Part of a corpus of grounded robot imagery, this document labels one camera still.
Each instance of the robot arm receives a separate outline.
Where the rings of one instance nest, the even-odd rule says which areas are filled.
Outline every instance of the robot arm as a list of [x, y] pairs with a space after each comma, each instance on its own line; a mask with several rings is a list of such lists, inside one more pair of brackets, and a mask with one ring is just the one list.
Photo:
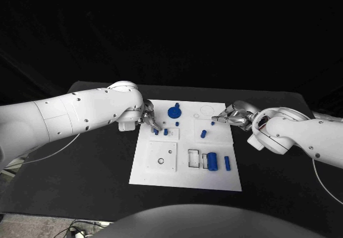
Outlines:
[[265, 147], [282, 155], [297, 145], [314, 160], [343, 168], [341, 122], [309, 119], [289, 108], [260, 111], [242, 101], [236, 101], [211, 120], [239, 126], [243, 131], [252, 130], [248, 143], [258, 150]]
[[113, 121], [119, 131], [154, 121], [154, 106], [128, 81], [66, 95], [0, 107], [0, 171], [43, 144], [93, 130]]

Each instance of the black tabletop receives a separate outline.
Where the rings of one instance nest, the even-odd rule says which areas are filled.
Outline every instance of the black tabletop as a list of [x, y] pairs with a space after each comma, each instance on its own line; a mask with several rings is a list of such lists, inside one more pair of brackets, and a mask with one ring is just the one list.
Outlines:
[[[77, 81], [69, 92], [106, 87]], [[299, 94], [138, 85], [147, 99], [219, 102], [235, 100], [260, 109], [289, 107], [312, 117]], [[311, 159], [298, 147], [285, 155], [258, 151], [246, 142], [250, 132], [232, 127], [242, 192], [128, 184], [139, 128], [119, 132], [118, 124], [82, 133], [49, 159], [23, 165], [0, 200], [0, 212], [115, 221], [154, 207], [216, 204], [269, 214], [327, 237], [341, 236], [343, 206], [315, 178]], [[31, 152], [30, 159], [59, 150], [64, 138]], [[317, 162], [322, 183], [343, 199], [341, 169]]]

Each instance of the blue object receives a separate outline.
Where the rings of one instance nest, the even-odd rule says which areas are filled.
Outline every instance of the blue object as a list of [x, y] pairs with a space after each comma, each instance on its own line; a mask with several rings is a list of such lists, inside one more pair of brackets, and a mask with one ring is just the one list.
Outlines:
[[175, 119], [180, 117], [180, 105], [175, 103], [174, 107], [168, 108], [168, 117]]
[[204, 138], [206, 132], [207, 132], [206, 130], [201, 131], [201, 135], [200, 135], [201, 138]]
[[230, 161], [229, 161], [229, 156], [224, 156], [224, 166], [226, 166], [226, 171], [230, 170]]
[[207, 169], [209, 171], [217, 171], [217, 163], [216, 163], [216, 153], [207, 153]]

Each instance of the blue knob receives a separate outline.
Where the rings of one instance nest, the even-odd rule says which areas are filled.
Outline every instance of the blue knob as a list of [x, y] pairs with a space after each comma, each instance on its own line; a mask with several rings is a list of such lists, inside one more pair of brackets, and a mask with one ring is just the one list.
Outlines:
[[204, 136], [206, 136], [206, 130], [201, 131], [200, 137], [204, 138]]
[[217, 171], [217, 163], [216, 163], [216, 153], [207, 153], [207, 169], [209, 171]]
[[229, 156], [224, 156], [224, 167], [226, 167], [226, 171], [230, 170], [230, 161], [229, 161]]
[[168, 109], [168, 117], [173, 119], [180, 117], [180, 108], [178, 107], [180, 107], [180, 105], [178, 105], [178, 103], [175, 103], [174, 107], [171, 107]]

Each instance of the white cable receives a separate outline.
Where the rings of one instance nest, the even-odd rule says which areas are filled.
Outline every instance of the white cable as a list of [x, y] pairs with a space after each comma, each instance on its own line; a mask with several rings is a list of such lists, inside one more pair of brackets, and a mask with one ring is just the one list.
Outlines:
[[52, 155], [46, 156], [46, 157], [41, 158], [41, 159], [37, 159], [37, 160], [24, 162], [24, 163], [21, 163], [21, 165], [28, 164], [28, 163], [33, 163], [33, 162], [37, 162], [37, 161], [40, 161], [40, 160], [44, 160], [44, 159], [47, 159], [49, 157], [52, 157], [53, 155], [56, 155], [56, 154], [70, 145], [70, 143], [75, 141], [75, 139], [77, 138], [77, 136], [79, 136], [79, 134], [76, 135], [76, 137], [73, 138], [73, 140], [69, 142], [69, 144], [67, 144], [57, 152], [54, 152]]
[[328, 192], [325, 186], [324, 186], [322, 183], [321, 183], [320, 176], [318, 176], [317, 169], [315, 169], [314, 159], [312, 159], [312, 168], [314, 168], [314, 173], [315, 173], [315, 175], [317, 175], [317, 179], [318, 179], [318, 181], [320, 181], [320, 184], [321, 184], [324, 190], [325, 190], [327, 193], [331, 195], [331, 197], [335, 199], [335, 201], [343, 205], [343, 202], [340, 202], [340, 200], [333, 196], [333, 194]]

